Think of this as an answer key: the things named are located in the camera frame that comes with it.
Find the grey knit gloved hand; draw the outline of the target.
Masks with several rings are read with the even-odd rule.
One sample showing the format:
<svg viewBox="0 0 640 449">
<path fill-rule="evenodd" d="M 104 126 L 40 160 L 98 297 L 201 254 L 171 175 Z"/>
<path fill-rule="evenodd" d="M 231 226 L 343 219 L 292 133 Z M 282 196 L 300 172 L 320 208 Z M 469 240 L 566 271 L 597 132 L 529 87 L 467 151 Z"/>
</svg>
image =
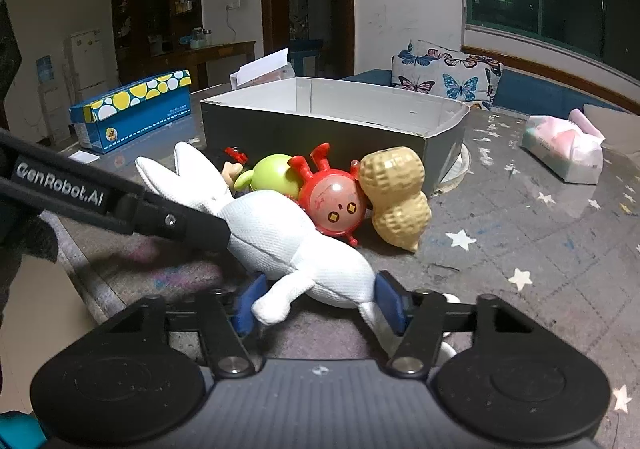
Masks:
<svg viewBox="0 0 640 449">
<path fill-rule="evenodd" d="M 58 238 L 53 228 L 37 214 L 15 217 L 1 239 L 1 316 L 4 316 L 10 287 L 24 255 L 45 259 L 53 264 L 58 259 Z"/>
</svg>

